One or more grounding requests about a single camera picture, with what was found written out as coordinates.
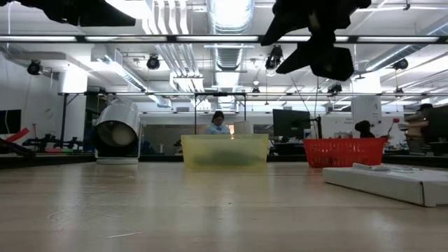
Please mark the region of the red flat strip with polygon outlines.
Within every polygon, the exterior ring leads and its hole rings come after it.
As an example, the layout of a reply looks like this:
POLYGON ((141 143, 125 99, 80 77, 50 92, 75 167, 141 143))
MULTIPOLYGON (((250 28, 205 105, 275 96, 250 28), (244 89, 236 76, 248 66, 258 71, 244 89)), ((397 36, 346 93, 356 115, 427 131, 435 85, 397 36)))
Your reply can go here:
POLYGON ((28 128, 24 128, 21 131, 19 131, 18 133, 14 134, 12 136, 7 137, 6 141, 11 142, 11 143, 16 142, 17 140, 25 137, 28 133, 29 133, 29 129, 28 128))

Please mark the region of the translucent yellow plastic bin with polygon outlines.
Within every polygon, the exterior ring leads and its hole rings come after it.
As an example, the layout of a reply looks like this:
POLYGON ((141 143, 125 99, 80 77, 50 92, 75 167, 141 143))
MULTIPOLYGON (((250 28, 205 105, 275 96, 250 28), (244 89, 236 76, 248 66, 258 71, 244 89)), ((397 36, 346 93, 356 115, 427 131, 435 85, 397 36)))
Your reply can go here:
POLYGON ((181 137, 191 172, 261 172, 267 168, 266 134, 189 134, 181 137))

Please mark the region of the black wall screen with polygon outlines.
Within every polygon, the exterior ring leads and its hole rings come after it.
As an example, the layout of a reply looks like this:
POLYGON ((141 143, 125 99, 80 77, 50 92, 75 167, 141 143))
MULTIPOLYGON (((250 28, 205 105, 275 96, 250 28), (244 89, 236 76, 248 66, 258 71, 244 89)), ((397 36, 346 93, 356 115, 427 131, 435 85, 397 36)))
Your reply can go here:
POLYGON ((0 110, 0 134, 16 134, 21 127, 22 111, 0 110))

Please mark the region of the black computer monitor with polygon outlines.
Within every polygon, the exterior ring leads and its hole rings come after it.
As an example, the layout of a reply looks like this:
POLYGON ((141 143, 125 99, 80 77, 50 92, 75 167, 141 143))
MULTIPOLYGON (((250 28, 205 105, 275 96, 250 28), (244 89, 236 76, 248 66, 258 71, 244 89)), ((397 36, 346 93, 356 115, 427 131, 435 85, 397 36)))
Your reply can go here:
POLYGON ((311 129, 311 117, 307 111, 274 109, 272 116, 276 137, 303 139, 305 130, 311 129))

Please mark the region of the white cylinder shade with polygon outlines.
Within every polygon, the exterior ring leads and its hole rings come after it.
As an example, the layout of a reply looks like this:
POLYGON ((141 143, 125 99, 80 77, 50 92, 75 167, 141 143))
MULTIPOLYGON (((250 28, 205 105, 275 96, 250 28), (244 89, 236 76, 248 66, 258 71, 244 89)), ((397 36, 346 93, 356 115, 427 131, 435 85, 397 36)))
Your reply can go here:
POLYGON ((235 122, 234 134, 253 134, 253 124, 248 120, 235 122))

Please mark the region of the black monitor edge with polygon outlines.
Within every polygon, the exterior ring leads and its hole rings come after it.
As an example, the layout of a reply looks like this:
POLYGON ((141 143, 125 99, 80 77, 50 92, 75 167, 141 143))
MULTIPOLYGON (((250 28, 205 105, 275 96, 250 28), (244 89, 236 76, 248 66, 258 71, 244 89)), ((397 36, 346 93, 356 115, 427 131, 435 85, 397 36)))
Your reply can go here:
POLYGON ((429 134, 433 138, 448 139, 448 106, 440 106, 428 112, 429 134))

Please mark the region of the black table edge rail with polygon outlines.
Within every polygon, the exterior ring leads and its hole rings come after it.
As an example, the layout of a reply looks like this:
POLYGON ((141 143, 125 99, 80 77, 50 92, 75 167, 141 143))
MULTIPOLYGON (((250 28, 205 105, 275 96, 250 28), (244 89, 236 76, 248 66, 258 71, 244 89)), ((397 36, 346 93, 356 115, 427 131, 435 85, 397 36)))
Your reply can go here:
MULTIPOLYGON (((20 156, 0 156, 0 169, 14 167, 39 167, 49 165, 67 165, 95 162, 93 155, 40 155, 33 158, 20 156)), ((182 156, 143 155, 140 162, 182 162, 182 156)), ((305 155, 268 156, 268 162, 306 162, 305 155)), ((418 155, 384 155, 382 161, 395 165, 415 165, 448 169, 448 157, 431 157, 418 155)))

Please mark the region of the seated person facing table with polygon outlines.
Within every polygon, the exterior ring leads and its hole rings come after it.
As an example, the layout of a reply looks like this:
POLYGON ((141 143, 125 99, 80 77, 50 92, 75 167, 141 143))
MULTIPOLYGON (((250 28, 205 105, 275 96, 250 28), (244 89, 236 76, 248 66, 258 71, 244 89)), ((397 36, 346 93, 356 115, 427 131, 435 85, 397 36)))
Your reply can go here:
POLYGON ((211 119, 211 123, 205 129, 205 134, 230 134, 230 128, 224 124, 224 113, 216 111, 211 119))

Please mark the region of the white pillar unit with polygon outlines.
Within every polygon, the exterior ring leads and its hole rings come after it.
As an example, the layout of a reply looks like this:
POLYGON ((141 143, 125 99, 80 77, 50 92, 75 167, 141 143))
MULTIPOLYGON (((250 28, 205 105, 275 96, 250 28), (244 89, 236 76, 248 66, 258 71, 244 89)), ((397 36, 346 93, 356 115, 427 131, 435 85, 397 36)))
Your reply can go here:
POLYGON ((353 123, 353 137, 359 138, 360 132, 355 125, 361 121, 370 123, 370 131, 376 137, 381 133, 382 105, 378 96, 357 96, 351 100, 351 116, 353 123))

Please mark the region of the small white flat item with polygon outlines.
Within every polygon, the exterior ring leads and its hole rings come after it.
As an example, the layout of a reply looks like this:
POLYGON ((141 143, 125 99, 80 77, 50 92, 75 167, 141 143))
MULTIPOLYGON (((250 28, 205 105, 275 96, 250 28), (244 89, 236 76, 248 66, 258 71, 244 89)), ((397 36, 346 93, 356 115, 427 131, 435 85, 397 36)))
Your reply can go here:
POLYGON ((367 165, 367 164, 353 163, 352 168, 357 169, 357 170, 370 171, 370 172, 387 172, 387 171, 391 170, 389 167, 385 167, 382 164, 367 165))

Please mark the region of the red plastic mesh basket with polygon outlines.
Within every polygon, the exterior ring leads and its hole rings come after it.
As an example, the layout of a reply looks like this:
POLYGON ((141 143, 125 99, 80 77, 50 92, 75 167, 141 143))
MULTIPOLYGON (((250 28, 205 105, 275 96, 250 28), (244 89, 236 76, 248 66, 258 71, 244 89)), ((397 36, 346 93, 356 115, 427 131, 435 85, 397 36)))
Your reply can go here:
POLYGON ((311 168, 380 165, 386 142, 386 138, 305 139, 304 149, 311 168))

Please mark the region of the white cylindrical floor fan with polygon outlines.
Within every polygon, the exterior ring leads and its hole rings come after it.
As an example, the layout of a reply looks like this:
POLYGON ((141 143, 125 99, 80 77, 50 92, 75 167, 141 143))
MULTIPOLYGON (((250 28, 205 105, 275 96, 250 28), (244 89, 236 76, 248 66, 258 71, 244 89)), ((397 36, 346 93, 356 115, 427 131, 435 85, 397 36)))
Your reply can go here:
POLYGON ((92 145, 99 165, 136 165, 141 152, 138 106, 128 99, 110 101, 92 129, 92 145))

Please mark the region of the person with dark cap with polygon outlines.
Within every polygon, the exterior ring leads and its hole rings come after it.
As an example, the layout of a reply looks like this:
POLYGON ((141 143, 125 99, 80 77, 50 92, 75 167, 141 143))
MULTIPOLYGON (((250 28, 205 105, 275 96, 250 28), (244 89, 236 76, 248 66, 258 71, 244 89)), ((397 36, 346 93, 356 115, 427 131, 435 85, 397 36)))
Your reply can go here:
POLYGON ((414 115, 398 125, 398 129, 405 133, 406 142, 411 154, 425 155, 428 153, 430 142, 435 141, 430 136, 426 116, 433 108, 432 104, 422 104, 414 115))

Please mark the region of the black overhead rig beam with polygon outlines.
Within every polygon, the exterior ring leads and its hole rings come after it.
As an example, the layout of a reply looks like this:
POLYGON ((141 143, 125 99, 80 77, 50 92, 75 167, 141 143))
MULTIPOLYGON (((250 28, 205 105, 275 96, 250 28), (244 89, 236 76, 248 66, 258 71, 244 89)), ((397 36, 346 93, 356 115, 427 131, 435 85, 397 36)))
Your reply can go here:
MULTIPOLYGON (((262 35, 0 35, 0 43, 262 43, 262 35)), ((448 44, 448 36, 336 36, 341 44, 448 44)))

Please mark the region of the silver ceiling air duct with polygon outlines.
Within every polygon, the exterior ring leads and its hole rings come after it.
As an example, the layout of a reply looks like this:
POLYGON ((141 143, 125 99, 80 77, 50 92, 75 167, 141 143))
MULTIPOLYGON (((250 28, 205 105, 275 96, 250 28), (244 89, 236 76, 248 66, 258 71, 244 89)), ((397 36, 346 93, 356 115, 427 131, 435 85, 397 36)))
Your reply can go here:
MULTIPOLYGON (((213 35, 246 34, 251 29, 255 0, 206 0, 209 31, 213 35)), ((223 71, 237 70, 242 48, 213 50, 216 66, 223 71)))

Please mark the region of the flat white cardboard box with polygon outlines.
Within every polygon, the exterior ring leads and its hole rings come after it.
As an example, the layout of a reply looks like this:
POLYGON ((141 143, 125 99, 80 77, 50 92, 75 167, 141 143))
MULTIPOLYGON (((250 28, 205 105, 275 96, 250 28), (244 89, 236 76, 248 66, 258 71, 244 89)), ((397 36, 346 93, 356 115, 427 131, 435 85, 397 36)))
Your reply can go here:
POLYGON ((448 206, 448 171, 383 164, 390 171, 326 167, 326 183, 423 207, 448 206))

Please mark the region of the red ball-tipped stick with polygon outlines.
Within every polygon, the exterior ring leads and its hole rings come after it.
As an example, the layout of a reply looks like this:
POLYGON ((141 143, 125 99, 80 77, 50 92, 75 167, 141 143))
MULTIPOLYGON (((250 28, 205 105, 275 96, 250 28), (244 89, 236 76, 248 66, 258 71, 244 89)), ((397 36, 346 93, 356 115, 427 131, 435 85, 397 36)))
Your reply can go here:
POLYGON ((391 123, 391 126, 389 127, 388 132, 387 132, 387 137, 390 137, 390 133, 391 133, 391 130, 393 129, 393 126, 394 126, 395 124, 398 124, 399 122, 400 122, 400 119, 399 119, 399 118, 393 118, 393 121, 392 121, 392 123, 391 123))

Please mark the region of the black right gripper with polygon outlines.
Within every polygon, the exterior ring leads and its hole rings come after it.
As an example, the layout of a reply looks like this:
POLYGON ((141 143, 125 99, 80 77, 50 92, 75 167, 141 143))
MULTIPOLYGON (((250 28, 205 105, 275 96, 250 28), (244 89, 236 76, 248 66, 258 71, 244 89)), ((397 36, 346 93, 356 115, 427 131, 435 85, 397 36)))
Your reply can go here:
POLYGON ((307 28, 310 38, 276 69, 288 74, 309 66, 315 76, 345 81, 354 73, 351 52, 335 46, 335 31, 351 24, 351 15, 371 5, 371 0, 276 0, 272 19, 261 46, 277 42, 288 32, 307 28))

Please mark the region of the black workshop machinery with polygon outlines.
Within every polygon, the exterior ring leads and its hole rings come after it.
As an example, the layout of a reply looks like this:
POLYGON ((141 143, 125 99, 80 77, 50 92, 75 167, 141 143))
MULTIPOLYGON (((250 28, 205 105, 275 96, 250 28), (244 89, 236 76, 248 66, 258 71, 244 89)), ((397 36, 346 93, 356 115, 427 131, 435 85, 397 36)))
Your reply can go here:
POLYGON ((71 140, 62 141, 55 135, 46 134, 43 138, 31 138, 22 143, 23 146, 32 146, 38 153, 70 153, 80 151, 83 148, 83 141, 79 141, 76 136, 71 140))

